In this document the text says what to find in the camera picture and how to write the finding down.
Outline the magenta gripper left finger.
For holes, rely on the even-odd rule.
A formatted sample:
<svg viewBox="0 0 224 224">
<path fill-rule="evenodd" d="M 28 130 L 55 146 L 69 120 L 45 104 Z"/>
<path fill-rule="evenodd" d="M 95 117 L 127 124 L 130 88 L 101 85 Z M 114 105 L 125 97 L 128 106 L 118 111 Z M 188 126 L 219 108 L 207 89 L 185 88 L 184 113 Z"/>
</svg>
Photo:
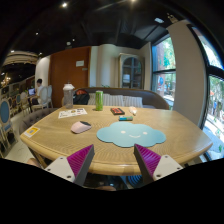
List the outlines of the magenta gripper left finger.
<svg viewBox="0 0 224 224">
<path fill-rule="evenodd" d="M 82 186 L 94 157 L 94 145 L 89 145 L 74 154 L 58 157 L 46 171 Z"/>
</svg>

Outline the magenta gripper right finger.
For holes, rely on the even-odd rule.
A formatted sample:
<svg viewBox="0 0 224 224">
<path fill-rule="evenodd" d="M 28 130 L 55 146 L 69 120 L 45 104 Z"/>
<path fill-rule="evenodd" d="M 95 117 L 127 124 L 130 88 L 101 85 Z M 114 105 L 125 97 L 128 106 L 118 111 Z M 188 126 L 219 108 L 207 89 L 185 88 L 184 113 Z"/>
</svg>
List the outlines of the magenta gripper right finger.
<svg viewBox="0 0 224 224">
<path fill-rule="evenodd" d="M 134 155 L 145 184 L 150 184 L 182 169 L 182 166 L 169 155 L 160 156 L 138 144 L 134 145 Z"/>
</svg>

